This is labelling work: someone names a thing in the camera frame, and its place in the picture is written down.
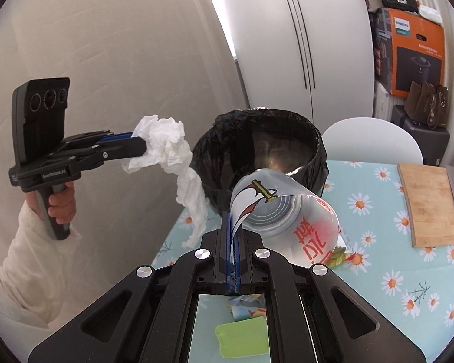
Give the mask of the left forearm cream sleeve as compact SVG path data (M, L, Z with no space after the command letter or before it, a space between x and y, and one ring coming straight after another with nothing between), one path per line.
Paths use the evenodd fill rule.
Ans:
M17 233L0 265L0 319L46 329L62 310L81 239L74 229L64 240L51 239L45 222L23 204Z

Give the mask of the person's left hand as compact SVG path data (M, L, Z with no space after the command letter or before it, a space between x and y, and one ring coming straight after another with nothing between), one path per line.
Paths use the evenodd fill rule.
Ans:
M36 193L25 193L24 196L27 205L44 221L46 216L41 212ZM49 204L48 215L55 219L57 224L70 223L77 212L74 183L68 182L62 192L50 195Z

